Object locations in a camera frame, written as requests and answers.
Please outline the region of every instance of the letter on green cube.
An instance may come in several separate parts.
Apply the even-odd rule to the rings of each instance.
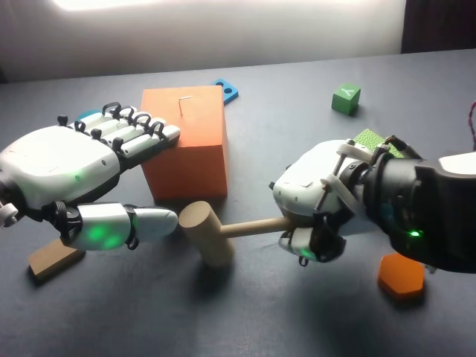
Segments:
[[[338,112],[353,115],[358,108],[360,87],[353,84],[341,84],[332,96],[332,109]]]

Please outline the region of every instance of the robotic arm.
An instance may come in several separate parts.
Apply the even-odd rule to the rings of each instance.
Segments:
[[[179,136],[178,127],[119,103],[70,125],[59,116],[57,126],[36,130],[0,153],[0,227],[23,216],[47,220],[63,244],[81,250],[134,249],[139,240],[170,234],[178,221],[170,210],[90,202]]]
[[[303,265],[325,263],[343,253],[342,236],[370,221],[406,257],[476,273],[475,163],[476,152],[424,161],[395,137],[374,152],[351,140],[321,143],[271,186],[283,214],[305,227],[285,232],[280,246]]]

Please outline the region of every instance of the table surface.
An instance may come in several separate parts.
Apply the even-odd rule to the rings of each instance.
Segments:
[[[225,224],[279,216],[268,183],[321,141],[370,128],[426,158],[472,148],[473,50],[3,85],[0,147],[59,114],[75,118],[112,101],[140,106],[143,89],[217,77],[240,92],[225,109]],[[345,82],[362,87],[355,118],[330,108]],[[140,167],[103,197],[116,200],[152,204]],[[206,269],[175,235],[135,251],[88,252],[36,286],[27,256],[56,237],[29,219],[0,232],[0,356],[476,355],[476,277],[427,274],[424,301],[396,306],[376,284],[392,252],[384,234],[349,237],[341,258],[306,268],[277,246],[279,234],[239,238],[224,271]]]

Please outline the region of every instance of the red wire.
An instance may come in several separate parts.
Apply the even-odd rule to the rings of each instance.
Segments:
[[[469,128],[471,129],[471,134],[473,135],[473,151],[476,151],[476,132],[475,132],[475,126],[473,124],[473,111],[476,108],[476,102],[473,103],[471,106],[471,110],[469,111],[469,119],[468,119],[468,125]]]

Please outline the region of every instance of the wooden cylinder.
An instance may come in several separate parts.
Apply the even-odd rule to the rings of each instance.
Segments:
[[[287,231],[293,228],[292,221],[285,217],[222,225],[212,207],[203,201],[188,205],[180,213],[178,220],[188,239],[200,251],[205,263],[212,267],[231,264],[234,247],[229,238]]]
[[[178,220],[207,265],[218,268],[231,264],[234,247],[229,239],[221,236],[222,223],[207,202],[198,201],[188,205]]]

